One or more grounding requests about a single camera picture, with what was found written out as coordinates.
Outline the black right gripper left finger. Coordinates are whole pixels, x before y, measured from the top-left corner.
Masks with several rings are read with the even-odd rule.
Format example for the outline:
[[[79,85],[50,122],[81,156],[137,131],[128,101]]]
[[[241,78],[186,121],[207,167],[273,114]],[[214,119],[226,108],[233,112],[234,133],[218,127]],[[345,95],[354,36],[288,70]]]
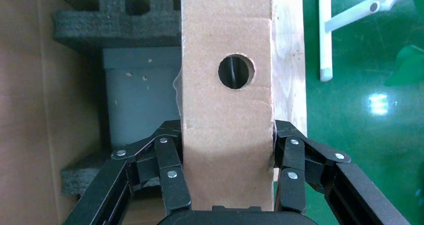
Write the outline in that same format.
[[[159,179],[166,216],[190,211],[182,145],[181,122],[169,120],[151,136],[112,152],[64,224],[122,224],[135,192],[155,178]]]

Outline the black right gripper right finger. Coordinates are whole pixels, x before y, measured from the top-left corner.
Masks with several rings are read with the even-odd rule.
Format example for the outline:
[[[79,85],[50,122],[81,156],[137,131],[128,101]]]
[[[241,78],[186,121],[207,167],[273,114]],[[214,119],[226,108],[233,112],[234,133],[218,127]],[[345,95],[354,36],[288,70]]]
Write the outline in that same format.
[[[275,121],[274,139],[274,211],[304,216],[308,184],[341,225],[409,224],[347,153],[307,138],[289,121]]]

